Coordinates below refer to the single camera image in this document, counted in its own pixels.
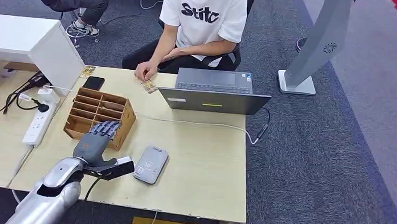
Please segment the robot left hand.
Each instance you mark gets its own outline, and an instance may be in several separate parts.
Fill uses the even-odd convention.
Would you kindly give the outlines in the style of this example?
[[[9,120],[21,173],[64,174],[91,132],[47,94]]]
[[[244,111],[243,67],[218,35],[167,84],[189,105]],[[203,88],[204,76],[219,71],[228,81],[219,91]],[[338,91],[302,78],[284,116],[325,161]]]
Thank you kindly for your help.
[[[83,160],[89,167],[108,167],[115,165],[117,162],[115,158],[105,161],[102,154],[108,147],[109,142],[114,139],[120,125],[120,122],[117,120],[108,120],[93,125],[75,146],[73,157]]]

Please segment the person's right hand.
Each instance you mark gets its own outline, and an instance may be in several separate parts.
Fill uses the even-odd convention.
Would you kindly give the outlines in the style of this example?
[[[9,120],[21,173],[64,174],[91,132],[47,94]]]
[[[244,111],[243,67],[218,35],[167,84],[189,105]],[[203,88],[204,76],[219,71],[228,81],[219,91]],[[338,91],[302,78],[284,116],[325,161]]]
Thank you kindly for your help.
[[[134,75],[142,82],[150,80],[156,73],[158,64],[153,61],[142,62],[137,65]]]

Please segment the person's left hand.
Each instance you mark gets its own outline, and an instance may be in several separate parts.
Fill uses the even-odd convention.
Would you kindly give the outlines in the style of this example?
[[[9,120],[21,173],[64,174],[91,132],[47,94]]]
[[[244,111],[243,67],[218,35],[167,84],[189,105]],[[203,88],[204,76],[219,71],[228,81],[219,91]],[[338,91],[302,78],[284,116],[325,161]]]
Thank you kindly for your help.
[[[170,51],[167,55],[165,55],[162,59],[162,62],[166,62],[172,59],[175,59],[177,57],[185,56],[187,55],[187,52],[185,51],[185,48],[174,48],[173,50]]]

